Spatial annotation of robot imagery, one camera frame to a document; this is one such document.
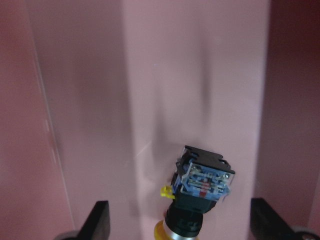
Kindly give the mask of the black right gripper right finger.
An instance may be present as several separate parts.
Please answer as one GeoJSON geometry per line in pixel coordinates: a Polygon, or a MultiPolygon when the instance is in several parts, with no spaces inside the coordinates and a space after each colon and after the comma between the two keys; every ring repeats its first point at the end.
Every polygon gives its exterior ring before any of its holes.
{"type": "Polygon", "coordinates": [[[263,199],[250,201],[250,231],[256,240],[318,240],[310,230],[294,230],[263,199]]]}

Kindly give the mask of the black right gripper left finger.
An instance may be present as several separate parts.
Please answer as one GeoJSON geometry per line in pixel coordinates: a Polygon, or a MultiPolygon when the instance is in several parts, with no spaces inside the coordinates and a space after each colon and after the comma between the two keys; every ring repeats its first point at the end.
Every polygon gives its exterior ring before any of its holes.
{"type": "Polygon", "coordinates": [[[80,230],[64,232],[57,240],[108,240],[111,234],[108,200],[97,201],[80,230]]]}

